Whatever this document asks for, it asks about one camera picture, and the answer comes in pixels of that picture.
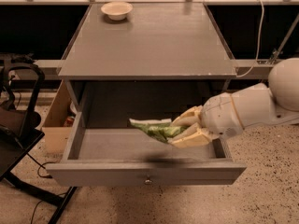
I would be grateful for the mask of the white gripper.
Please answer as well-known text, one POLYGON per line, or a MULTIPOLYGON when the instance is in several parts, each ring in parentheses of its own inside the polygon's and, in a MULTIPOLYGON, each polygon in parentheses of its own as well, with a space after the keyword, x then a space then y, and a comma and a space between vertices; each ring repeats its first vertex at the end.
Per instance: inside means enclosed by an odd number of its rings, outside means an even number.
POLYGON ((171 125, 191 126, 168 140, 170 145, 178 148, 205 146, 218 137, 229 139, 244 131, 233 97, 226 92, 209 98, 203 108, 201 105, 189 108, 171 125))

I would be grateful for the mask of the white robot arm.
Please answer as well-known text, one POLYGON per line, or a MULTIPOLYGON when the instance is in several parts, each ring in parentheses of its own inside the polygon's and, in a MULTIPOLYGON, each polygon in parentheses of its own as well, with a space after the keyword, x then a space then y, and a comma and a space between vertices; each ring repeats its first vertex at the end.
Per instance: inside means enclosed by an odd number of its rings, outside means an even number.
POLYGON ((291 58, 274 65, 267 84, 224 92, 185 111, 172 124, 186 130, 169 143, 179 148, 204 146, 240 135, 247 128, 298 122, 299 59, 291 58))

